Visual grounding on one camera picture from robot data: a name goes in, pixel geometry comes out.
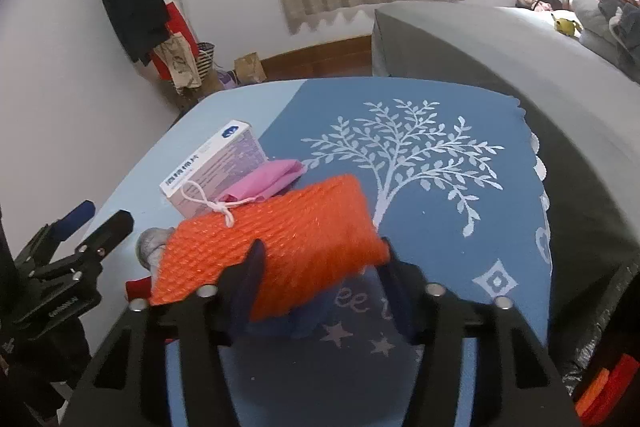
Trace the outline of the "pink face mask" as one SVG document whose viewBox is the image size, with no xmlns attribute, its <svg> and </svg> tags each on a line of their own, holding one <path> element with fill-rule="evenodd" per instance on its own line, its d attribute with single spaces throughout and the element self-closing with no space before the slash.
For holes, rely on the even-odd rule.
<svg viewBox="0 0 640 427">
<path fill-rule="evenodd" d="M 299 160 L 270 160 L 247 173 L 219 195 L 207 194 L 201 184 L 191 180 L 182 184 L 180 194 L 188 202 L 223 215 L 226 227 L 232 228 L 235 222 L 233 209 L 253 202 L 265 202 L 285 191 L 306 171 L 307 167 Z"/>
</svg>

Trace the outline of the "large orange foam net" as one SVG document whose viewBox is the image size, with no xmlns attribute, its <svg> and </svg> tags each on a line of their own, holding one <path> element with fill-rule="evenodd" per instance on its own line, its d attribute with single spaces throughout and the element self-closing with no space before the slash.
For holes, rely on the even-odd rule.
<svg viewBox="0 0 640 427">
<path fill-rule="evenodd" d="M 215 283 L 250 245 L 265 246 L 265 271 L 250 318 L 282 317 L 346 277 L 390 260 L 356 176 L 343 174 L 232 211 L 183 221 L 168 239 L 152 287 L 154 306 L 176 303 Z"/>
</svg>

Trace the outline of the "brown paper bag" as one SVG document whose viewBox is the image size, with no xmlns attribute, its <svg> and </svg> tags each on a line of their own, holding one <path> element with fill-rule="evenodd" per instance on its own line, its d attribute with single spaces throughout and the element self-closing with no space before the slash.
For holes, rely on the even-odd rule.
<svg viewBox="0 0 640 427">
<path fill-rule="evenodd" d="M 238 57 L 234 61 L 234 72 L 239 84 L 262 83 L 267 80 L 264 66 L 256 52 Z"/>
</svg>

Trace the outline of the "beige tote bag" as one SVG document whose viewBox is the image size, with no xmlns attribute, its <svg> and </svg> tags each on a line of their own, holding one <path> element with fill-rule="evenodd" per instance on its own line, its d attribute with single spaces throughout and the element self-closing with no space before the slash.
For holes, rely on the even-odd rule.
<svg viewBox="0 0 640 427">
<path fill-rule="evenodd" d="M 154 57 L 166 66 L 171 83 L 178 94 L 186 89 L 202 87 L 195 56 L 189 41 L 181 32 L 171 34 L 166 41 L 153 49 L 153 53 Z"/>
</svg>

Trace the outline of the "pink black bag on bed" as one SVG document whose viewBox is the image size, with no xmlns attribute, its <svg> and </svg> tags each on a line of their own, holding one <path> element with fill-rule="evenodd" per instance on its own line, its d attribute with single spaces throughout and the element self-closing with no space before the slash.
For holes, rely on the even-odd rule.
<svg viewBox="0 0 640 427">
<path fill-rule="evenodd" d="M 561 0 L 516 0 L 515 6 L 531 11 L 555 11 L 563 7 Z"/>
</svg>

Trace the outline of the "blue plastic bag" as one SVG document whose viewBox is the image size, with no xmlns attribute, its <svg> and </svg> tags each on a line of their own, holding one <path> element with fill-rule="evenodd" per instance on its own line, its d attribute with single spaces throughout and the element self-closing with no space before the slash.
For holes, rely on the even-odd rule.
<svg viewBox="0 0 640 427">
<path fill-rule="evenodd" d="M 300 339 L 310 336 L 334 310 L 349 309 L 356 313 L 366 313 L 369 297 L 364 291 L 356 293 L 352 284 L 364 283 L 372 274 L 372 267 L 361 269 L 356 275 L 347 277 L 327 291 L 321 291 L 309 303 L 292 309 L 282 317 L 270 317 L 246 326 L 253 336 Z"/>
</svg>

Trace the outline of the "blue tree print tablecloth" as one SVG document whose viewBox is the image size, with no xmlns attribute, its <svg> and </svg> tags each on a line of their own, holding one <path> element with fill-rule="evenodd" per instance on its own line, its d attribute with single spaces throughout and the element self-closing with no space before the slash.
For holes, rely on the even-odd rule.
<svg viewBox="0 0 640 427">
<path fill-rule="evenodd" d="M 271 159 L 307 168 L 291 199 L 188 222 L 163 193 L 186 156 L 232 120 Z M 221 353 L 244 426 L 397 426 L 422 351 L 397 332 L 374 265 L 384 241 L 463 299 L 511 298 L 539 338 L 548 331 L 550 251 L 544 176 L 524 108 L 511 95 L 430 80 L 285 81 L 215 94 L 168 131 L 100 210 L 137 231 L 176 228 L 160 293 L 216 280 L 237 239 L 284 232 L 286 271 L 273 296 L 320 286 L 303 332 L 257 324 Z"/>
</svg>

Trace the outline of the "red plastic bag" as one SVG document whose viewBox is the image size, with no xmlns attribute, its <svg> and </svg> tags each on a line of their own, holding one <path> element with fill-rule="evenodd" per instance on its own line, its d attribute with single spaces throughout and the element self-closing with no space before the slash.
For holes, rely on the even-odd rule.
<svg viewBox="0 0 640 427">
<path fill-rule="evenodd" d="M 149 300 L 152 297 L 153 281 L 151 275 L 125 283 L 125 295 L 128 303 L 136 299 Z"/>
</svg>

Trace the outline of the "white medicine box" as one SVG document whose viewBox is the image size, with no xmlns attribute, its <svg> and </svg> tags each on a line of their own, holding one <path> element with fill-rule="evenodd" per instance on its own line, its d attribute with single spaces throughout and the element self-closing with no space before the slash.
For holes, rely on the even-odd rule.
<svg viewBox="0 0 640 427">
<path fill-rule="evenodd" d="M 160 191 L 183 218 L 198 217 L 224 191 L 265 164 L 252 126 L 232 119 L 160 182 Z"/>
</svg>

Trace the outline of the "black trash bin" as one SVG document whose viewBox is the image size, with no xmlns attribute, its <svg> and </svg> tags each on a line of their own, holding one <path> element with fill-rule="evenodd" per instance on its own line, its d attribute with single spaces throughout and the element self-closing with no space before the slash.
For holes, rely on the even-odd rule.
<svg viewBox="0 0 640 427">
<path fill-rule="evenodd" d="M 562 380 L 574 407 L 600 369 L 612 369 L 621 355 L 639 362 L 639 261 L 626 263 L 605 286 L 586 328 L 562 366 Z M 639 424 L 639 373 L 612 415 L 601 426 Z"/>
</svg>

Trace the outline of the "grey tissue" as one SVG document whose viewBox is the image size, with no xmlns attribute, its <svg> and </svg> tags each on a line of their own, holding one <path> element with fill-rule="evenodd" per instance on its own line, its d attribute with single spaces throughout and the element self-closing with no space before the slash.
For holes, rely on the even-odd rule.
<svg viewBox="0 0 640 427">
<path fill-rule="evenodd" d="M 149 228 L 140 234 L 136 244 L 136 256 L 144 269 L 152 272 L 160 266 L 168 239 L 174 233 L 174 228 Z"/>
</svg>

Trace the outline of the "grey folded pillows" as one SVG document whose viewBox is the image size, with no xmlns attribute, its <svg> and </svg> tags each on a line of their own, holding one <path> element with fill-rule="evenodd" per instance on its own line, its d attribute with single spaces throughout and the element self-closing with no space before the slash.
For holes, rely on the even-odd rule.
<svg viewBox="0 0 640 427">
<path fill-rule="evenodd" d="M 628 78 L 639 82 L 639 65 L 614 39 L 598 4 L 598 0 L 572 0 L 570 6 L 582 26 L 578 41 L 585 48 L 617 67 Z"/>
</svg>

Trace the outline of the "dark grey blanket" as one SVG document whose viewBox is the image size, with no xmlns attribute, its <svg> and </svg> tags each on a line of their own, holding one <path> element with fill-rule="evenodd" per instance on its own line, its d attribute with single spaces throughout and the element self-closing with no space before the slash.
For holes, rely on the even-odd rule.
<svg viewBox="0 0 640 427">
<path fill-rule="evenodd" d="M 600 0 L 599 10 L 617 43 L 639 60 L 639 8 L 623 0 Z"/>
</svg>

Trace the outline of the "bed with grey sheet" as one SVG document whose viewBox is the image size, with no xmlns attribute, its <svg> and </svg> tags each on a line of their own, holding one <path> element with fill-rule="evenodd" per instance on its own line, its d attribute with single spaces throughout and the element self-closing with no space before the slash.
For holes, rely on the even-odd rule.
<svg viewBox="0 0 640 427">
<path fill-rule="evenodd" d="M 547 169 L 554 281 L 569 291 L 639 256 L 639 86 L 521 9 L 396 2 L 375 11 L 378 75 L 518 98 Z"/>
</svg>

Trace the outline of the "black hanging coat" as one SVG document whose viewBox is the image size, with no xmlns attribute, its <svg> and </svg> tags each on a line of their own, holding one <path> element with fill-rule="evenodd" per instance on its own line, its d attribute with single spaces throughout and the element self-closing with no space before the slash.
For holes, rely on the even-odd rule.
<svg viewBox="0 0 640 427">
<path fill-rule="evenodd" d="M 151 62 L 151 52 L 169 38 L 164 0 L 102 0 L 115 34 L 130 61 Z"/>
</svg>

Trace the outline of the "yellow plush toy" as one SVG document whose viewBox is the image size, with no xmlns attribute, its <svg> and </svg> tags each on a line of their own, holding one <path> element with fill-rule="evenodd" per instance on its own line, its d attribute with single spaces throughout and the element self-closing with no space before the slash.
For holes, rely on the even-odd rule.
<svg viewBox="0 0 640 427">
<path fill-rule="evenodd" d="M 551 13 L 554 29 L 560 34 L 577 38 L 582 33 L 582 26 L 579 25 L 576 20 L 568 20 L 564 17 L 556 17 L 554 13 Z"/>
</svg>

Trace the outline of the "striped basket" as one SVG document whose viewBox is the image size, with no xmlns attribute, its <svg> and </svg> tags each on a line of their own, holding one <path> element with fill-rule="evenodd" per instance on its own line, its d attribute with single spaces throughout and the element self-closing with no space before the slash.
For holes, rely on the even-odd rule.
<svg viewBox="0 0 640 427">
<path fill-rule="evenodd" d="M 215 46 L 210 42 L 198 43 L 198 56 L 195 57 L 198 75 L 205 79 L 214 67 Z"/>
</svg>

